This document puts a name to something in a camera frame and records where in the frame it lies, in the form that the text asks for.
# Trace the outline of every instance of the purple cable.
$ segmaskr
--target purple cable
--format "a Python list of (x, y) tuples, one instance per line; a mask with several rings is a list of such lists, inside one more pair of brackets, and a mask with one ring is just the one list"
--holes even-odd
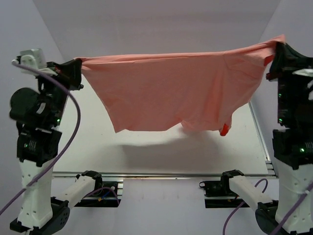
[(117, 204), (119, 205), (119, 199), (118, 199), (116, 193), (114, 192), (114, 190), (113, 190), (112, 188), (110, 188), (110, 187), (98, 188), (98, 189), (96, 189), (95, 191), (92, 191), (92, 192), (88, 193), (85, 197), (89, 197), (89, 196), (95, 194), (96, 192), (98, 192), (98, 191), (100, 191), (100, 190), (104, 190), (104, 189), (108, 189), (108, 190), (110, 190), (110, 191), (114, 194), (114, 197), (115, 197), (116, 200), (117, 200)]
[[(257, 187), (262, 181), (265, 181), (265, 187), (264, 187), (264, 189), (263, 189), (263, 191), (262, 191), (262, 192), (265, 192), (265, 190), (268, 188), (268, 180), (267, 180), (267, 179), (261, 179), (261, 180), (259, 180), (259, 181), (255, 184), (255, 187)], [(230, 215), (227, 217), (227, 219), (226, 219), (226, 221), (225, 221), (225, 223), (224, 223), (224, 226), (223, 226), (223, 235), (225, 235), (226, 226), (227, 226), (227, 224), (228, 224), (230, 218), (231, 218), (231, 217), (234, 215), (234, 213), (235, 213), (237, 210), (239, 210), (239, 208), (242, 207), (244, 204), (245, 204), (245, 202), (240, 203), (239, 206), (237, 206), (236, 209), (233, 210), (233, 211), (230, 213)]]
[[(68, 89), (66, 89), (61, 83), (57, 82), (56, 80), (54, 80), (52, 77), (49, 77), (48, 75), (46, 75), (45, 73), (33, 69), (31, 67), (25, 66), (25, 65), (20, 65), (18, 64), (16, 61), (12, 61), (12, 65), (14, 65), (15, 67), (18, 67), (20, 69), (24, 69), (24, 70), (28, 70), (31, 72), (34, 72), (38, 75), (40, 75), (41, 77), (45, 78), (46, 80), (48, 80), (49, 82), (53, 83), (54, 85), (58, 86), (63, 92), (65, 92), (70, 98), (71, 100), (73, 100), (74, 105), (76, 107), (77, 110), (77, 122), (76, 122), (76, 126), (75, 129), (73, 131), (72, 136), (69, 138), (68, 142), (66, 143), (65, 147), (62, 149), (62, 151), (59, 153), (59, 155), (53, 160), (53, 162), (46, 168), (44, 169), (42, 172), (40, 172), (38, 175), (36, 175), (29, 183), (26, 187), (32, 186), (35, 182), (37, 182), (41, 177), (43, 177), (51, 168), (53, 168), (53, 166), (57, 163), (57, 161), (62, 157), (62, 155), (65, 153), (65, 151), (68, 149), (68, 147), (70, 146), (70, 144), (72, 143), (74, 137), (77, 134), (79, 125), (80, 125), (80, 120), (81, 120), (81, 113), (80, 113), (80, 108), (79, 105), (77, 103), (77, 100), (74, 98), (74, 96), (69, 92)], [(16, 200), (19, 198), (19, 196), (21, 196), (24, 192), (26, 191), (25, 188), (22, 188), (21, 191), (19, 191), (0, 211), (0, 215), (2, 215), (5, 210)]]

